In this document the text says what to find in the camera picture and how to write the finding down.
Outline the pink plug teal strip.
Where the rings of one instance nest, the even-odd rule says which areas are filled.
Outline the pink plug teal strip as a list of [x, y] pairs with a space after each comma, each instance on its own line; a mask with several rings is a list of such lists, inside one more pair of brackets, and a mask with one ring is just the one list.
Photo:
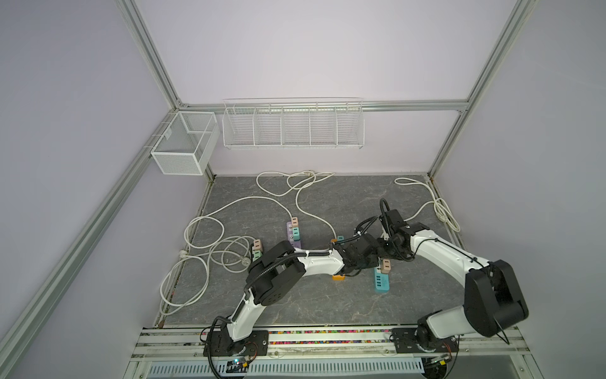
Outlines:
[[384, 275], [388, 275], [391, 272], [391, 261], [389, 259], [381, 260], [380, 271]]

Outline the teal power strip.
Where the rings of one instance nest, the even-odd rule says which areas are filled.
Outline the teal power strip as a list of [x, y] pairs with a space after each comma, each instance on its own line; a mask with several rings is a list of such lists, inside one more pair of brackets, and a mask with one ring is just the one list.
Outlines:
[[380, 267], [374, 269], [374, 287], [379, 293], [387, 293], [390, 290], [389, 276], [382, 273]]

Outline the orange power strip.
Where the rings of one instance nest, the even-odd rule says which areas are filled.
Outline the orange power strip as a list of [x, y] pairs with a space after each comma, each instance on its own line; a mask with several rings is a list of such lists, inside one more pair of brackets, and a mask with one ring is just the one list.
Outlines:
[[[333, 239], [331, 240], [331, 243], [332, 243], [332, 244], [337, 243], [337, 237], [336, 237], [336, 238], [333, 238]], [[333, 279], [334, 281], [344, 281], [344, 280], [346, 279], [346, 277], [345, 277], [344, 275], [333, 275], [333, 276], [332, 276], [332, 279]]]

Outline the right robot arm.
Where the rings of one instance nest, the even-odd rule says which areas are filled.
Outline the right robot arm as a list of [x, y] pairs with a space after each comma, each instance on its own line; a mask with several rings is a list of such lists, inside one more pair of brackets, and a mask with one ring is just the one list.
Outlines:
[[497, 336], [505, 344], [510, 343], [506, 330], [530, 314], [510, 264], [473, 255], [440, 238], [424, 224], [406, 222], [384, 198], [380, 199], [380, 222], [385, 252], [391, 257], [404, 262], [423, 257], [464, 289], [461, 306], [418, 320], [415, 340], [420, 349], [432, 352], [443, 340], [468, 333]]

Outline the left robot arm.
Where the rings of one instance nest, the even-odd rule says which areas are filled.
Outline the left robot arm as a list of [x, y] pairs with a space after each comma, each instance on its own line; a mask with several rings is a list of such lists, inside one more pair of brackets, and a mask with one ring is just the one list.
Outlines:
[[233, 342], [248, 338], [268, 306], [277, 303], [306, 276], [346, 276], [379, 265], [383, 247], [372, 235], [338, 241], [328, 250], [303, 250], [282, 241], [253, 263], [243, 297], [228, 318]]

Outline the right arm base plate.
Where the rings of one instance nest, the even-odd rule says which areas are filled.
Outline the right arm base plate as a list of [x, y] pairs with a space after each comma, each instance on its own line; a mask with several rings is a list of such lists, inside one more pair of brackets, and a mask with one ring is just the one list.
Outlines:
[[396, 352], [404, 353], [456, 353], [459, 351], [457, 339], [438, 339], [424, 327], [393, 328], [389, 340]]

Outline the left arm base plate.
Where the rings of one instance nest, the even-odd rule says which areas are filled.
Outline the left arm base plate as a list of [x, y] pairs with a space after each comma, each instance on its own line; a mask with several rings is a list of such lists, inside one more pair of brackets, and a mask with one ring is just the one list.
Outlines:
[[253, 330], [243, 340], [233, 341], [226, 329], [214, 330], [211, 333], [211, 343], [205, 342], [204, 356], [229, 357], [235, 355], [265, 356], [269, 347], [269, 331]]

